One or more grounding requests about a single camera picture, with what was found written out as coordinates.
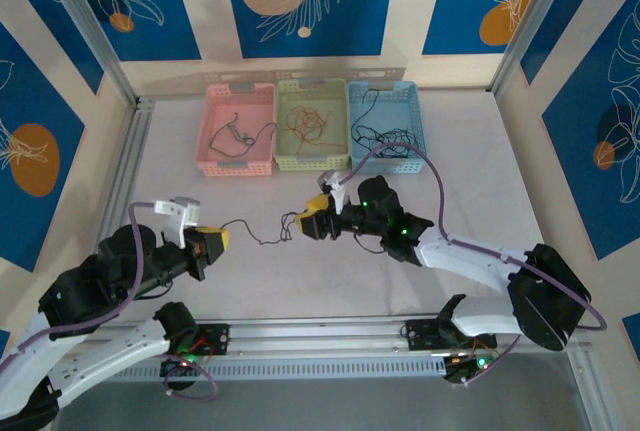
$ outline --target cable connector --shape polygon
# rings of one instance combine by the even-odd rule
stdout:
[[[347,188],[343,184],[340,184],[341,180],[342,175],[334,169],[325,171],[318,178],[320,188],[323,191],[325,191],[326,188],[329,189],[336,206],[336,214],[342,213],[344,205],[351,202],[347,194]]]
[[[168,216],[162,228],[162,234],[167,242],[174,243],[180,249],[186,246],[184,228],[196,226],[200,216],[200,201],[178,196],[171,201],[155,201],[153,212]]]

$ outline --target wire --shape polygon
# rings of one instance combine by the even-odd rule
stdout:
[[[207,341],[204,339],[204,337],[201,337],[199,340],[197,340],[193,346],[191,346],[189,349],[187,349],[185,351],[185,353],[190,353],[193,350],[195,350],[198,346],[200,346],[201,344],[206,344]]]
[[[382,149],[384,147],[387,147],[387,146],[405,146],[405,147],[411,149],[418,156],[420,156],[424,160],[424,162],[427,163],[429,168],[431,169],[431,172],[433,173],[434,177],[436,178],[436,182],[438,183],[438,189],[439,189],[439,195],[440,195],[440,206],[439,206],[439,209],[438,209],[438,230],[440,231],[440,234],[442,235],[442,237],[448,243],[450,243],[452,245],[455,245],[455,246],[458,246],[458,247],[461,247],[461,248],[464,248],[464,249],[469,249],[469,250],[472,250],[472,251],[476,251],[476,252],[481,253],[481,254],[486,254],[486,255],[492,256],[492,257],[494,257],[496,259],[503,260],[502,254],[497,252],[497,251],[493,251],[492,249],[488,249],[488,248],[485,248],[483,246],[479,246],[477,244],[472,244],[472,243],[467,243],[467,242],[464,242],[464,241],[460,241],[459,239],[453,239],[453,238],[450,239],[449,238],[449,233],[446,231],[446,229],[444,227],[444,206],[445,206],[444,183],[442,182],[442,178],[440,177],[440,173],[438,173],[438,170],[436,169],[435,165],[431,162],[431,160],[427,157],[427,155],[424,152],[422,152],[422,150],[420,150],[419,148],[417,148],[415,146],[412,146],[412,145],[406,144],[406,143],[400,143],[400,142],[381,144],[380,146],[376,146],[375,148],[373,148],[371,151],[369,151],[367,153],[367,155],[362,159],[362,161],[360,161],[358,163],[358,165],[355,168],[353,168],[351,170],[351,172],[349,174],[347,174],[347,176],[339,182],[339,184],[340,185],[344,185],[346,182],[348,182],[351,178],[353,178],[356,174],[358,174],[360,169],[362,169],[362,167],[365,165],[365,163],[377,151],[379,151],[380,149]],[[577,329],[584,329],[584,330],[590,330],[590,331],[606,331],[607,322],[605,321],[605,319],[602,316],[602,314],[600,314],[600,312],[591,303],[589,303],[587,300],[582,298],[582,296],[580,296],[578,293],[573,291],[571,288],[569,288],[565,284],[561,283],[560,281],[558,281],[554,277],[548,275],[544,271],[541,271],[540,269],[536,268],[535,266],[532,266],[529,263],[525,263],[524,261],[519,260],[517,258],[514,258],[513,256],[507,256],[506,257],[506,262],[514,264],[516,266],[519,266],[520,268],[524,268],[527,271],[530,271],[534,275],[538,276],[539,278],[541,278],[541,279],[547,281],[548,283],[552,284],[553,286],[558,288],[560,291],[562,291],[564,294],[566,294],[571,299],[573,299],[580,306],[582,306],[598,322],[598,326],[586,326],[586,325],[580,326],[579,325],[579,326],[576,326]],[[515,341],[513,343],[511,343],[511,345],[509,345],[509,347],[507,347],[507,349],[495,359],[495,361],[493,361],[492,365],[490,365],[482,373],[480,373],[477,376],[474,376],[472,379],[468,380],[465,383],[465,385],[468,385],[470,382],[474,381],[479,376],[484,376],[489,369],[493,369],[496,366],[496,364],[501,361],[503,356],[505,356],[506,354],[511,352],[511,350],[515,347],[515,345],[517,344],[519,339],[520,339],[520,336],[518,336],[515,339]]]
[[[118,316],[120,313],[122,313],[122,311],[125,310],[125,308],[127,308],[127,306],[131,304],[131,302],[135,299],[136,294],[138,294],[138,291],[140,290],[140,285],[142,284],[142,276],[144,274],[144,249],[142,246],[142,236],[140,235],[140,228],[138,227],[138,222],[136,221],[134,212],[135,208],[153,208],[153,203],[132,203],[129,205],[129,220],[131,221],[131,231],[133,233],[133,241],[136,247],[136,274],[133,280],[133,285],[131,286],[131,290],[129,291],[129,294],[124,299],[124,301],[122,301],[122,303],[120,303],[108,313],[105,313],[104,315],[97,318],[93,318],[82,323],[53,326],[51,328],[38,331],[37,333],[27,338],[22,344],[18,345],[17,349],[19,353],[10,354],[2,363],[0,363],[0,375],[15,359],[17,359],[18,356],[24,354],[29,346],[38,341],[40,338],[49,336],[54,333],[72,333],[99,326]]]
[[[249,233],[249,236],[251,236],[253,240],[256,241],[260,246],[264,246],[265,244],[286,243],[293,239],[293,236],[291,234],[291,225],[293,225],[293,223],[296,222],[297,215],[298,213],[296,213],[295,211],[290,211],[288,213],[283,214],[280,217],[280,239],[278,239],[277,241],[262,241],[253,233],[253,231],[251,231],[251,228],[249,227],[249,223],[247,223],[247,221],[244,219],[232,219],[231,221],[224,223],[222,226],[220,226],[220,228],[224,229],[230,224],[242,223],[244,224],[244,227],[247,228],[247,232]]]
[[[369,109],[367,109],[367,111],[365,111],[365,113],[362,116],[360,116],[358,119],[356,119],[351,125],[351,139],[353,139],[353,141],[356,144],[358,144],[359,146],[369,151],[372,148],[381,144],[390,144],[390,143],[397,143],[397,142],[419,147],[418,138],[414,133],[410,132],[408,129],[393,128],[384,133],[380,133],[379,131],[377,131],[376,129],[370,126],[364,126],[362,124],[358,124],[358,122],[364,119],[373,110],[373,108],[375,107],[378,101],[378,97],[380,96],[379,89],[369,88],[362,95],[362,104],[364,104],[364,100],[367,94],[369,94],[369,92],[371,91],[376,91],[378,94],[376,94],[376,97],[373,99],[373,102],[371,103],[371,106],[369,107]],[[361,132],[362,130],[366,131],[367,134],[363,135]],[[380,149],[380,151],[376,152],[374,155],[375,158],[382,158],[382,159],[407,159],[414,156],[415,156],[415,153],[411,151],[411,149],[407,148],[406,146],[393,146],[393,145],[385,146],[384,148]]]
[[[478,374],[476,374],[473,378],[470,379],[464,379],[462,384],[459,384],[457,386],[464,386],[467,387],[469,386],[472,382],[474,382],[476,379],[480,378],[481,376],[484,376],[485,374],[487,374],[488,371],[492,370],[493,368],[495,368],[498,364],[500,364],[500,362],[505,358],[505,356],[507,356],[511,351],[513,351],[513,348],[516,347],[516,344],[518,344],[518,341],[520,341],[520,338],[522,337],[522,335],[518,335],[516,336],[516,339],[513,340],[513,342],[507,346],[507,349],[505,349],[502,353],[500,353],[496,359],[494,359],[491,364],[489,364],[484,371],[479,372]]]
[[[158,294],[152,294],[151,296],[148,295],[144,295],[144,296],[140,296],[139,298],[136,298],[136,301],[147,301],[147,300],[151,300],[151,299],[158,299],[161,298],[162,296],[165,296],[169,291],[171,291],[171,288],[173,288],[173,281],[169,281],[165,287],[167,289],[165,289],[163,292],[158,293]]]
[[[324,134],[331,114],[331,111],[329,111],[327,117],[323,118],[320,116],[319,111],[314,108],[307,108],[302,105],[291,108],[287,116],[287,128],[284,131],[291,131],[294,136],[300,139],[298,149],[294,153],[295,155],[300,153],[302,146],[305,144],[312,146],[337,146],[344,148],[345,151],[349,149],[345,144],[318,141]]]
[[[167,374],[165,374],[164,376],[164,380],[162,381],[162,384],[164,384],[164,387],[167,390],[167,395],[175,397],[175,398],[179,398],[179,399],[186,399],[189,401],[197,401],[200,403],[207,403],[209,401],[213,401],[214,399],[216,399],[216,397],[218,396],[218,384],[216,383],[216,380],[213,379],[213,376],[211,376],[211,374],[209,374],[209,372],[204,369],[203,367],[201,367],[200,365],[196,364],[196,363],[192,363],[191,361],[185,359],[182,356],[177,356],[175,354],[161,354],[160,355],[161,358],[168,358],[171,359],[173,361],[176,361],[178,363],[180,363],[179,365],[177,365],[175,368],[169,370],[167,372]],[[178,393],[176,391],[174,391],[173,389],[171,389],[169,387],[169,377],[174,374],[176,371],[183,369],[184,367],[188,367],[193,369],[194,371],[197,371],[198,373],[200,373],[200,375],[204,376],[207,381],[209,381],[209,383],[211,383],[211,393],[209,393],[206,396],[186,396],[182,393]]]
[[[380,251],[374,251],[374,250],[372,250],[372,249],[369,249],[369,248],[365,247],[365,246],[360,242],[360,240],[358,239],[358,235],[357,235],[356,233],[353,233],[353,239],[355,239],[355,240],[356,240],[356,243],[358,243],[358,244],[360,245],[360,247],[361,247],[362,249],[364,249],[367,253],[371,253],[371,254],[384,254],[384,253],[386,253],[386,251],[385,251],[384,249],[381,249]]]
[[[238,121],[238,113],[234,113],[234,114],[235,114],[235,117],[231,121],[229,121],[227,124],[222,126],[215,133],[213,133],[213,137],[211,138],[211,141],[209,142],[209,149],[211,149],[212,151],[215,151],[217,153],[220,153],[223,156],[226,156],[227,158],[241,158],[242,156],[247,154],[251,150],[251,148],[253,148],[253,146],[258,142],[258,139],[260,139],[260,135],[262,134],[262,132],[265,129],[267,129],[269,126],[273,126],[273,130],[271,131],[271,135],[272,136],[273,136],[273,132],[276,130],[276,128],[275,128],[276,123],[267,123],[260,129],[260,131],[258,131],[258,134],[256,134],[255,138],[252,138],[247,133],[240,134],[240,131],[238,131],[238,127],[235,125],[235,122]],[[222,151],[221,149],[216,148],[213,145],[213,142],[218,137],[218,134],[220,134],[220,132],[222,130],[226,129],[226,128],[228,128],[229,131],[231,131],[231,135],[233,136],[233,139],[235,139],[239,143],[244,144],[247,147],[247,149],[245,149],[243,153],[240,153],[240,154],[228,154],[228,153]]]

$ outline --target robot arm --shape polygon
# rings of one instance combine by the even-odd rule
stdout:
[[[202,281],[204,268],[228,246],[228,231],[196,227],[197,201],[159,201],[154,211],[169,217],[158,247],[155,233],[139,226],[144,267],[136,298],[184,273]],[[73,366],[60,360],[98,326],[54,333],[20,351],[20,344],[43,329],[83,323],[115,309],[133,285],[136,264],[132,228],[124,226],[100,242],[95,255],[51,285],[27,331],[0,360],[1,430],[40,429],[60,408],[101,381],[141,360],[192,344],[197,330],[193,317],[184,304],[168,303],[131,333],[75,358]]]
[[[359,205],[349,202],[335,173],[319,181],[323,194],[297,216],[306,236],[337,239],[345,231],[378,236],[381,247],[397,261],[450,271],[499,293],[491,298],[451,298],[438,317],[439,332],[451,346],[496,333],[524,334],[556,351],[566,346],[584,307],[516,264],[535,266],[590,301],[588,291],[553,248],[538,244],[531,251],[510,250],[444,235],[432,221],[406,213],[382,176],[360,184]]]

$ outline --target tangled wire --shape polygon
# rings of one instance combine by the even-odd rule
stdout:
[[[238,127],[236,125],[236,122],[238,121],[238,113],[234,113],[234,118],[229,121],[227,124],[225,124],[224,126],[222,126],[220,129],[218,129],[214,134],[213,137],[211,138],[211,141],[209,142],[209,149],[211,149],[212,151],[216,151],[220,154],[222,154],[223,156],[226,156],[227,158],[241,158],[242,156],[244,156],[245,154],[247,154],[249,152],[249,150],[251,150],[251,148],[253,148],[253,146],[256,144],[256,142],[258,141],[258,139],[260,139],[260,135],[262,134],[262,132],[267,129],[269,126],[273,126],[273,130],[271,131],[271,134],[273,134],[273,131],[275,130],[275,125],[276,123],[267,123],[265,124],[260,131],[258,131],[258,134],[256,134],[255,138],[252,136],[249,136],[247,133],[242,133],[240,134],[240,131],[238,131]],[[216,140],[216,138],[218,137],[218,135],[220,134],[220,132],[222,132],[223,130],[228,129],[231,132],[231,135],[233,136],[233,139],[235,139],[237,142],[244,144],[247,149],[245,149],[242,153],[239,154],[229,154],[219,148],[216,148],[213,143]]]
[[[373,102],[371,103],[369,109],[367,109],[367,111],[362,116],[356,119],[351,126],[351,138],[353,139],[353,141],[359,146],[365,148],[367,151],[371,151],[373,148],[380,146],[381,144],[388,143],[406,143],[419,148],[420,145],[418,143],[418,138],[408,129],[393,128],[389,131],[381,133],[380,131],[370,126],[358,124],[373,110],[376,103],[378,102],[380,90],[370,88],[362,95],[362,104],[364,104],[364,100],[370,91],[376,91],[376,97],[373,99]],[[381,149],[373,156],[375,158],[383,159],[406,159],[413,158],[416,156],[416,154],[409,148],[406,148],[404,146],[390,146]]]
[[[307,108],[302,105],[291,109],[287,116],[285,131],[291,131],[294,136],[300,139],[300,145],[294,154],[299,154],[302,146],[305,144],[312,146],[336,146],[343,148],[345,152],[347,151],[348,147],[345,144],[320,141],[331,115],[332,112],[329,111],[327,117],[323,118],[317,109]]]

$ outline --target red wire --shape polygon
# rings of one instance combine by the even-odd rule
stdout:
[[[287,116],[287,129],[285,131],[291,131],[300,139],[300,145],[295,154],[299,154],[304,144],[311,144],[313,146],[338,146],[344,148],[346,151],[348,147],[344,144],[337,143],[325,143],[318,142],[324,130],[329,123],[331,117],[331,111],[327,113],[326,119],[320,116],[317,109],[306,108],[302,105],[292,108]]]
[[[191,346],[189,349],[187,349],[187,350],[185,351],[185,353],[190,353],[191,351],[193,351],[193,350],[194,350],[194,349],[196,349],[198,346],[200,346],[201,344],[204,344],[204,343],[205,343],[204,338],[200,338],[198,341],[196,341],[196,343],[195,343],[193,346]]]

